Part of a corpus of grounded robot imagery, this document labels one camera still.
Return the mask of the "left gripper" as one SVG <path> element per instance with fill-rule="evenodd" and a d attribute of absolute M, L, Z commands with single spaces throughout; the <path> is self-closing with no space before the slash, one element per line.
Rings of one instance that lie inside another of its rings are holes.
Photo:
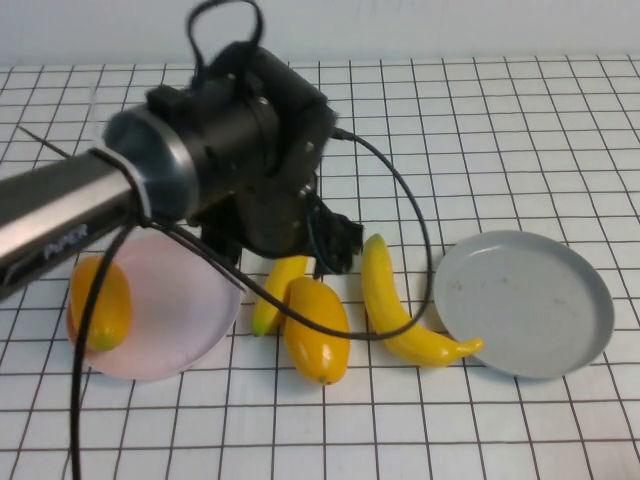
<path fill-rule="evenodd" d="M 320 244 L 318 200 L 306 201 L 316 187 L 315 173 L 297 186 L 281 177 L 249 177 L 238 189 L 238 243 L 270 259 L 314 255 L 314 278 L 350 272 L 363 247 L 364 226 L 323 204 Z"/>

